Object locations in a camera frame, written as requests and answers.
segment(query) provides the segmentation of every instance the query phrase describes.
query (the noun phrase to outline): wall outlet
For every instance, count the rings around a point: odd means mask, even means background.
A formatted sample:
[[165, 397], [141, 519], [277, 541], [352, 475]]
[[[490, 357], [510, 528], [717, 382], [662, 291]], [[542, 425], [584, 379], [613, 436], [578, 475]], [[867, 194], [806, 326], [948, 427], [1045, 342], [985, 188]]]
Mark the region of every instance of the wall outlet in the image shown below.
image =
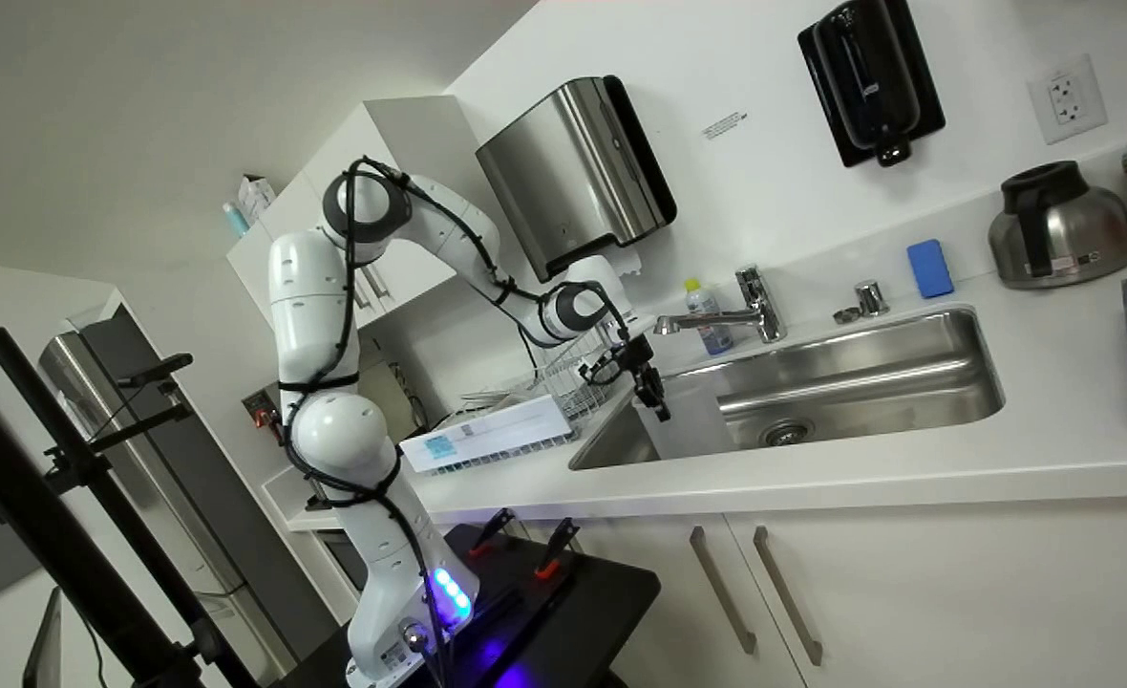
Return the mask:
[[1062, 141], [1106, 123], [1088, 54], [1031, 78], [1029, 97], [1045, 141]]

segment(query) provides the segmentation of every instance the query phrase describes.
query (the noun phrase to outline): white robotic arm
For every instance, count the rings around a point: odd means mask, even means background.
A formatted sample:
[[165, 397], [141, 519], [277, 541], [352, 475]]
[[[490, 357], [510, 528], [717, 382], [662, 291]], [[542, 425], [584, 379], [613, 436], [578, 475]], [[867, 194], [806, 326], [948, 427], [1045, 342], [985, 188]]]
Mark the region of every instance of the white robotic arm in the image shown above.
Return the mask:
[[[475, 617], [477, 602], [477, 577], [452, 554], [398, 475], [378, 407], [354, 392], [352, 273], [373, 264], [393, 233], [456, 268], [531, 342], [563, 343], [608, 313], [617, 319], [621, 306], [612, 273], [594, 273], [608, 276], [603, 286], [518, 291], [498, 273], [501, 238], [477, 208], [368, 157], [324, 190], [318, 229], [271, 245], [268, 291], [285, 450], [324, 490], [368, 561], [368, 591], [347, 629], [352, 688], [393, 688], [412, 678]], [[635, 379], [654, 376], [648, 348], [625, 348], [625, 359]]]

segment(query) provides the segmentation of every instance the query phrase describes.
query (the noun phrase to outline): black stand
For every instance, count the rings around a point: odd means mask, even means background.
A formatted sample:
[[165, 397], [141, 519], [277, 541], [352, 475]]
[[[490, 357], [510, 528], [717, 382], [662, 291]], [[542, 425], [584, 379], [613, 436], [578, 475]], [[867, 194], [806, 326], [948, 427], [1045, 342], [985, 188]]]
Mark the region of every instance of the black stand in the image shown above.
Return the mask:
[[[44, 482], [25, 463], [25, 454], [0, 433], [0, 508], [12, 528], [25, 541], [35, 559], [48, 571], [48, 577], [66, 591], [66, 597], [82, 612], [82, 620], [104, 636], [114, 659], [132, 675], [137, 688], [197, 688], [196, 654], [214, 662], [219, 675], [231, 688], [256, 688], [253, 675], [242, 666], [225, 636], [214, 629], [205, 607], [196, 602], [170, 559], [156, 547], [151, 531], [141, 524], [137, 508], [122, 498], [114, 480], [105, 475], [104, 448], [122, 445], [145, 425], [122, 427], [89, 445], [71, 420], [61, 412], [54, 396], [35, 376], [31, 359], [14, 348], [14, 342], [0, 331], [0, 368], [31, 407], [31, 412], [44, 425], [56, 445], [56, 475]], [[89, 486], [114, 528], [131, 541], [141, 568], [166, 594], [178, 620], [192, 629], [192, 648], [170, 648], [127, 583], [105, 568], [71, 512], [61, 506], [61, 490]]]
[[[563, 568], [537, 583], [546, 547], [526, 541], [491, 541], [477, 554], [481, 528], [456, 528], [447, 543], [481, 577], [475, 625], [456, 638], [447, 688], [542, 686], [542, 688], [613, 688], [608, 675], [662, 583], [648, 571], [603, 559], [563, 554]], [[342, 688], [342, 631], [303, 662], [277, 688]]]

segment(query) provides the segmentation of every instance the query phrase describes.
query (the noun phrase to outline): stainless steel sink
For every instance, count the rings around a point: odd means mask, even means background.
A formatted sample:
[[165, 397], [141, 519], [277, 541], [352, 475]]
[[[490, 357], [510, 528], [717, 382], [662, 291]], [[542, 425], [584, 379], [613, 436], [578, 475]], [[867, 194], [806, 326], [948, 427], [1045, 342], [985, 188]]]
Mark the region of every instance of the stainless steel sink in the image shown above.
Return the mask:
[[[741, 450], [970, 425], [1004, 407], [970, 309], [695, 368], [671, 376], [667, 385], [715, 392], [727, 441]], [[570, 468], [598, 471], [625, 463], [662, 463], [631, 407]]]

